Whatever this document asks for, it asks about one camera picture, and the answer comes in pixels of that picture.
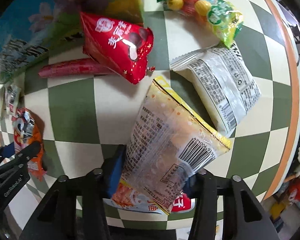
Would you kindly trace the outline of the clear yellow-edged snack packet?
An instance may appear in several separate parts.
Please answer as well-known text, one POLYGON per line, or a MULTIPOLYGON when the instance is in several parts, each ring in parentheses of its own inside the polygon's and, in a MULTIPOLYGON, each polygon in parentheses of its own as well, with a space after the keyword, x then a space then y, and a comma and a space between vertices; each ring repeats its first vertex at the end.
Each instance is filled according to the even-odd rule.
POLYGON ((158 76, 136 117, 121 179, 169 214, 187 180, 230 148, 231 141, 158 76))

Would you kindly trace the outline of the red sausage stick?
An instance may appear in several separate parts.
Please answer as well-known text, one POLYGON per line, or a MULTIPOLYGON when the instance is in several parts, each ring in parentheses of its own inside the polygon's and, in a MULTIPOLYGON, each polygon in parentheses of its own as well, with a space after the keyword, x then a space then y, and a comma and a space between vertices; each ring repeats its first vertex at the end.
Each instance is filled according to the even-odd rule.
POLYGON ((42 78, 70 75, 108 75, 115 74, 109 68, 92 59, 75 59, 44 66, 38 73, 42 78))

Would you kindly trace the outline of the colourful candy ball bag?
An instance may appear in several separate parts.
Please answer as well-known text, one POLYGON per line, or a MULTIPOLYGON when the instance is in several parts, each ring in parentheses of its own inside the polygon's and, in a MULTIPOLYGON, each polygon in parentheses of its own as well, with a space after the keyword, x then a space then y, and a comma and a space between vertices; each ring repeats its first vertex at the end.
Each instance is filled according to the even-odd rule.
POLYGON ((243 14, 228 0, 157 0, 171 11, 192 17, 209 29, 226 47, 241 31, 243 14))

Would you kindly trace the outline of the red white snack packet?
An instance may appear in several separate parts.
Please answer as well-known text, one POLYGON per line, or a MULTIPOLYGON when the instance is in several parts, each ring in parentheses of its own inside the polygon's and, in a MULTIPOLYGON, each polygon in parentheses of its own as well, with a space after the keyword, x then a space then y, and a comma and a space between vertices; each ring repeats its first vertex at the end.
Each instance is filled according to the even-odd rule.
MULTIPOLYGON (((144 194, 139 193, 132 187, 119 182, 116 192, 110 199, 104 202, 112 207, 135 212, 164 214, 155 202, 151 201, 144 194)), ((186 213, 194 209, 195 199, 190 199, 186 193, 181 192, 175 199, 171 212, 186 213)))

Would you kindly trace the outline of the orange panda snack packet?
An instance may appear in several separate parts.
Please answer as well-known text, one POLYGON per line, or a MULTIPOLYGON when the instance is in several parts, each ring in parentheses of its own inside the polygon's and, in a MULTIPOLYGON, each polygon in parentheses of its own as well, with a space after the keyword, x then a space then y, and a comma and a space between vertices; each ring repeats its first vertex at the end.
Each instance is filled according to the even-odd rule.
POLYGON ((44 155, 44 145, 42 135, 39 130, 33 113, 23 107, 17 109, 16 116, 12 118, 13 139, 15 154, 29 146, 35 141, 40 143, 40 151, 28 162, 28 171, 39 181, 42 181, 46 171, 43 168, 42 157, 44 155))

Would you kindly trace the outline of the white small snack box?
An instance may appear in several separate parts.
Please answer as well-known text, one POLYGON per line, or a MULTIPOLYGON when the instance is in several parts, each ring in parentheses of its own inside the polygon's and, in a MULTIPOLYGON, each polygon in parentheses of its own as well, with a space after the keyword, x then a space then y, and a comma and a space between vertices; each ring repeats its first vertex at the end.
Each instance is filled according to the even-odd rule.
POLYGON ((21 88, 8 83, 0 88, 0 117, 5 109, 7 115, 16 116, 21 88))

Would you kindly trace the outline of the red triangular chocolate bag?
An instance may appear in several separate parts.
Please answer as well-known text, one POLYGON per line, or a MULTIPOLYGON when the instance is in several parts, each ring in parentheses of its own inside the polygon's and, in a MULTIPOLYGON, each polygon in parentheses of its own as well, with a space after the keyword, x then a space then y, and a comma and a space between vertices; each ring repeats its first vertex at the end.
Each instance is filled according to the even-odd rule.
POLYGON ((146 76, 154 44, 150 28, 87 12, 80 18, 86 55, 134 85, 146 76))

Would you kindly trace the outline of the open cardboard box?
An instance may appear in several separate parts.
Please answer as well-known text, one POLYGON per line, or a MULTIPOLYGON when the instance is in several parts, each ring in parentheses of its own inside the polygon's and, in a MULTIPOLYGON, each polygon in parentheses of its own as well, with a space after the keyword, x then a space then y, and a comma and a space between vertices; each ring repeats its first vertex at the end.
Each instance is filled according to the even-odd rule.
POLYGON ((143 0, 0 0, 0 84, 81 40, 82 11, 143 22, 143 0))

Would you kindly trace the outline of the white grey snack packet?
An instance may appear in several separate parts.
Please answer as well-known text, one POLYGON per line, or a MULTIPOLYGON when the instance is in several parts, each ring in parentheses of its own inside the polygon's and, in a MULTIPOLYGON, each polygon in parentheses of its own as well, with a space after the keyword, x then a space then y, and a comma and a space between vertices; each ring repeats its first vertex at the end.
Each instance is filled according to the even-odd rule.
POLYGON ((226 137, 261 97, 235 42, 187 53, 170 69, 193 84, 216 130, 226 137))

